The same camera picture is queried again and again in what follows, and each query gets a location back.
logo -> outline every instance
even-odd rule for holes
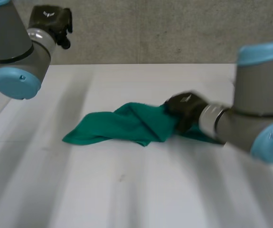
[[[47,12],[43,12],[43,15],[45,15],[47,18],[48,17],[51,17],[51,16],[53,16],[55,13],[47,13]]]
[[[180,102],[187,102],[188,100],[190,100],[190,98],[191,95],[189,95],[188,97],[183,97]]]

white tabletop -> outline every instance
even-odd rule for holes
[[[89,112],[197,90],[230,104],[234,65],[51,66],[0,113],[0,228],[273,228],[273,167],[178,136],[61,142]]]

silver metal ring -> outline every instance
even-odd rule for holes
[[[49,52],[50,56],[52,56],[56,44],[53,38],[47,32],[39,28],[29,28],[27,32],[31,40],[44,46]]]
[[[215,123],[226,108],[221,104],[209,104],[204,108],[199,117],[199,128],[203,133],[212,138],[217,138]]]

green cloth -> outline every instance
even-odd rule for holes
[[[164,142],[175,132],[179,118],[165,112],[164,106],[154,107],[140,103],[127,103],[112,112],[86,115],[63,141],[89,145],[109,139],[123,139],[147,146],[150,142]],[[219,143],[205,136],[193,126],[184,137]]]

gray wall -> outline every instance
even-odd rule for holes
[[[232,63],[244,44],[273,40],[273,0],[15,0],[73,12],[69,50],[53,64]]]

